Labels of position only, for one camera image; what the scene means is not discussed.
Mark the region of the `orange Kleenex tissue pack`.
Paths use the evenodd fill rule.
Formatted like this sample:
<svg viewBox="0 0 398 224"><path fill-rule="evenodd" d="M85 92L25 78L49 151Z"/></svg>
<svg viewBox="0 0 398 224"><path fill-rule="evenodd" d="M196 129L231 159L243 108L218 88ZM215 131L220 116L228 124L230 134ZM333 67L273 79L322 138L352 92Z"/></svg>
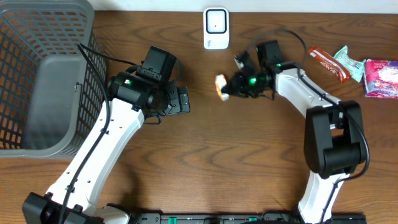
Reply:
<svg viewBox="0 0 398 224"><path fill-rule="evenodd" d="M222 101L226 101L229 99L229 95L227 93L222 92L222 89L226 85L227 85L227 81L223 74L219 74L215 77L216 92Z"/></svg>

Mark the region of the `red snack bar wrapper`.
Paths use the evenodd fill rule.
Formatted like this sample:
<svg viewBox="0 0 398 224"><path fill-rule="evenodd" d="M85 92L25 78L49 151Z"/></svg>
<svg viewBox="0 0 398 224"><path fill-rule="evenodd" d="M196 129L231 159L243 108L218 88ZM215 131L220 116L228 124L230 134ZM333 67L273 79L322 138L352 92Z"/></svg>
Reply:
<svg viewBox="0 0 398 224"><path fill-rule="evenodd" d="M320 62L320 64L327 70L335 74L339 78L340 82L344 83L351 78L349 70L323 49L312 46L308 49L308 53L311 57Z"/></svg>

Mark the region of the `green wet wipes packet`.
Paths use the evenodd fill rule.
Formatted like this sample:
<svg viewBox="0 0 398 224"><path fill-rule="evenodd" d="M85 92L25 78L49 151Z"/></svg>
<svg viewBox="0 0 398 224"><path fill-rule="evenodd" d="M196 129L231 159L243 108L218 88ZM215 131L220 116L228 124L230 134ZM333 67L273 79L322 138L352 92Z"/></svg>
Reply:
<svg viewBox="0 0 398 224"><path fill-rule="evenodd" d="M341 64L343 69L343 81L352 78L360 82L365 72L365 60L357 61L348 56L348 47L344 46L337 51L333 57L338 63Z"/></svg>

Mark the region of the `purple red tissue pack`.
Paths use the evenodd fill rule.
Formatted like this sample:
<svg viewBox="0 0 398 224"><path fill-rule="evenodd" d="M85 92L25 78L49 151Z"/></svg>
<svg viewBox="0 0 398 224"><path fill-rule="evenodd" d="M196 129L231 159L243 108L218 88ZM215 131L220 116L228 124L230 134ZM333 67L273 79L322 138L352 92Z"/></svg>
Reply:
<svg viewBox="0 0 398 224"><path fill-rule="evenodd" d="M368 59L364 90L366 97L397 99L397 61Z"/></svg>

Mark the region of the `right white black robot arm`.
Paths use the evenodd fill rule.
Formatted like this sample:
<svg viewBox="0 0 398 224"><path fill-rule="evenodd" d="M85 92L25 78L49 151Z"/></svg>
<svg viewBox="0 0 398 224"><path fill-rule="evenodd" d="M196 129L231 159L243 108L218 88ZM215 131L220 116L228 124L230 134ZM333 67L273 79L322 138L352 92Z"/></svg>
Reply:
<svg viewBox="0 0 398 224"><path fill-rule="evenodd" d="M239 70L230 79L215 78L222 100L231 96L260 98L272 91L287 99L305 118L304 156L310 169L305 193L298 203L298 223L331 223L331 208L344 182L357 179L358 165L369 165L361 108L324 92L300 64L288 62L276 40L257 45L260 69L248 52L235 56Z"/></svg>

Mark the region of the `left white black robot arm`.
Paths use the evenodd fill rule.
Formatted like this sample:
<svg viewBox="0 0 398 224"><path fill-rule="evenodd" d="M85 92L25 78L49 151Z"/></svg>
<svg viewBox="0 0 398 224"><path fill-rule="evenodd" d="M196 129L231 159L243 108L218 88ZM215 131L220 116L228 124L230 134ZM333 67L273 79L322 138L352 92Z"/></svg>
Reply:
<svg viewBox="0 0 398 224"><path fill-rule="evenodd" d="M187 88L120 72L108 83L95 125L65 172L45 195L30 193L22 206L27 223L131 223L111 203L98 208L103 186L121 152L146 118L190 112Z"/></svg>

